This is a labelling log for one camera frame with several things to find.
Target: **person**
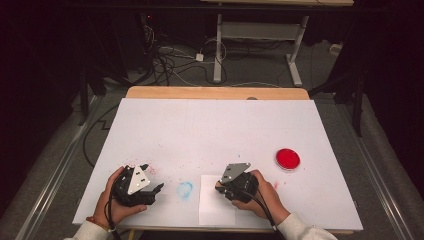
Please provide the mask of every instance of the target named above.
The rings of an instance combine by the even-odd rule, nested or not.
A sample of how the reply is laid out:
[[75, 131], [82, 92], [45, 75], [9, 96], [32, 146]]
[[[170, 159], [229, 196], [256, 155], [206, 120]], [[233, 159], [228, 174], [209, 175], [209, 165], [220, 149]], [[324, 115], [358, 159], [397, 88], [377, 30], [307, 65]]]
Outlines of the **person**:
[[[108, 220], [105, 216], [104, 207], [109, 201], [109, 194], [112, 185], [123, 169], [123, 167], [120, 167], [109, 177], [105, 190], [100, 194], [93, 216], [87, 218], [87, 220], [81, 225], [73, 238], [65, 238], [65, 240], [103, 240], [109, 237], [110, 229]], [[296, 213], [290, 213], [282, 204], [280, 197], [278, 196], [278, 193], [275, 191], [274, 187], [271, 185], [271, 183], [265, 180], [259, 170], [253, 170], [251, 171], [251, 174], [253, 174], [256, 179], [258, 179], [259, 183], [256, 198], [258, 198], [262, 203], [264, 201], [266, 202], [266, 206], [268, 207], [271, 216], [277, 225], [278, 231], [282, 233], [285, 239], [337, 239], [334, 237], [334, 235], [322, 228], [306, 225], [300, 220]], [[244, 203], [238, 200], [232, 200], [231, 203], [238, 209], [252, 211], [258, 217], [267, 219], [265, 212], [256, 201], [252, 200], [248, 203]], [[146, 209], [146, 205], [125, 207], [116, 201], [112, 201], [112, 220], [115, 225], [118, 225], [126, 217], [143, 212]]]

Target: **sleeve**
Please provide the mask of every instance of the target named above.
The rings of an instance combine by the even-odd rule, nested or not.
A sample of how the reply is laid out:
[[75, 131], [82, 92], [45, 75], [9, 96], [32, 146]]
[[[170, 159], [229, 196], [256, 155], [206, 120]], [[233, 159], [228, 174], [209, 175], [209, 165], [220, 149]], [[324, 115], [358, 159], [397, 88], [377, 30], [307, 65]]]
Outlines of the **sleeve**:
[[65, 238], [65, 240], [106, 240], [108, 237], [109, 232], [102, 227], [85, 221], [73, 238]]
[[290, 214], [277, 228], [287, 240], [337, 239], [322, 228], [307, 226], [296, 213]]

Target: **red lid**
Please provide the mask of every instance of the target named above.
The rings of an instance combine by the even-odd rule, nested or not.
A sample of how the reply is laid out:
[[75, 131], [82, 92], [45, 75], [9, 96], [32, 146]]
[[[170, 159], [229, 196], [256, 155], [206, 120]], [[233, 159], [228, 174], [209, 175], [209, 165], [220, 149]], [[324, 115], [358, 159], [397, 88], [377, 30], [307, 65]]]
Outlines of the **red lid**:
[[295, 151], [283, 148], [277, 152], [277, 164], [284, 169], [293, 170], [299, 166], [300, 158]]

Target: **gray floor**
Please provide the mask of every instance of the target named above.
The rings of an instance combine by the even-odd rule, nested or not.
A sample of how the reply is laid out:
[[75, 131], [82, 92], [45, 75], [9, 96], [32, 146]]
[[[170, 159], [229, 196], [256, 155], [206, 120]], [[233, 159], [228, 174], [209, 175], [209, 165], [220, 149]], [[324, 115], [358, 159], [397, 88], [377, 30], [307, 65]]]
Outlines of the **gray floor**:
[[[263, 48], [275, 47], [270, 43]], [[174, 46], [183, 52], [174, 54], [195, 56], [196, 52], [185, 46]], [[224, 86], [238, 87], [294, 87], [283, 55], [290, 52], [292, 45], [283, 42], [276, 49], [228, 47], [224, 67], [227, 81]], [[328, 53], [330, 44], [323, 42], [313, 47], [302, 46], [296, 64], [307, 90], [324, 83], [336, 60]], [[176, 63], [189, 61], [174, 58]], [[207, 69], [208, 79], [212, 79], [213, 68], [208, 64], [196, 64]], [[175, 69], [175, 73], [185, 69]], [[137, 73], [131, 72], [130, 78]], [[211, 86], [204, 77], [202, 68], [191, 68], [171, 76], [171, 86]], [[149, 79], [144, 84], [153, 82]], [[89, 122], [78, 126], [80, 106], [76, 99], [74, 113], [62, 124], [45, 147], [39, 159], [20, 188], [14, 201], [0, 220], [0, 239], [63, 239], [71, 237], [78, 226], [71, 224], [85, 186], [92, 172], [86, 160], [95, 163], [108, 131], [102, 124], [95, 124], [84, 140], [90, 127], [103, 114], [119, 103], [125, 96], [114, 82], [106, 80], [108, 92], [104, 97], [93, 97], [90, 105]], [[321, 115], [330, 143], [336, 154], [349, 190], [358, 207], [364, 230], [352, 235], [337, 235], [339, 239], [418, 239], [423, 235], [424, 210], [422, 200], [412, 187], [408, 177], [400, 167], [395, 154], [385, 138], [384, 132], [373, 118], [372, 108], [364, 101], [362, 128], [364, 137], [357, 138], [349, 123], [348, 105], [336, 105], [332, 94], [318, 94], [313, 98]], [[104, 115], [105, 125], [110, 126], [115, 109]], [[388, 171], [395, 168], [397, 177]], [[128, 232], [123, 233], [126, 239]], [[150, 232], [144, 239], [263, 239], [261, 234], [218, 234], [187, 232]]]

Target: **white desk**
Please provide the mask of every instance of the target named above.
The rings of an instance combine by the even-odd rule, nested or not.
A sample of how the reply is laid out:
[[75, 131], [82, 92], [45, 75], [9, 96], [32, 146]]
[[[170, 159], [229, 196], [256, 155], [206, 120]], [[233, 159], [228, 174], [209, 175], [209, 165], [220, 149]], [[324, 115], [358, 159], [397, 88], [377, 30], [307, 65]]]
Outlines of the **white desk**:
[[[114, 170], [121, 165], [147, 163], [152, 187], [160, 183], [165, 186], [155, 204], [125, 219], [120, 227], [270, 231], [266, 220], [232, 207], [217, 191], [212, 191], [215, 195], [211, 197], [224, 200], [219, 204], [229, 209], [227, 214], [233, 222], [199, 223], [203, 216], [199, 213], [201, 179], [216, 176], [218, 180], [228, 163], [250, 162], [252, 170], [260, 169], [274, 184], [285, 206], [307, 224], [336, 232], [362, 230], [313, 101], [226, 97], [231, 92], [240, 99], [252, 96], [254, 90], [246, 88], [136, 89], [138, 92], [130, 90], [127, 96], [144, 91], [149, 99], [122, 100], [73, 223], [81, 224], [92, 213]], [[164, 99], [162, 89], [165, 93], [182, 92], [185, 98], [194, 98], [193, 93], [197, 93], [203, 99]], [[149, 90], [157, 92], [158, 98], [152, 99]], [[267, 90], [274, 94], [267, 95]], [[306, 93], [303, 89], [258, 89], [258, 98], [281, 92], [283, 96], [288, 93], [288, 99], [299, 99], [294, 93], [301, 90]], [[291, 148], [299, 154], [301, 164], [295, 171], [286, 172], [275, 164], [275, 153], [280, 148]]]
[[[352, 6], [353, 0], [201, 0], [205, 2], [243, 3], [243, 4], [275, 4], [275, 5], [301, 5], [341, 7]], [[296, 87], [302, 86], [299, 72], [296, 67], [296, 57], [302, 43], [303, 34], [306, 30], [309, 16], [303, 16], [299, 24], [275, 24], [275, 23], [252, 23], [252, 22], [224, 22], [222, 14], [218, 14], [216, 34], [216, 57], [213, 81], [221, 82], [222, 70], [222, 38], [249, 38], [269, 40], [294, 40], [293, 51], [286, 55], [287, 66]]]

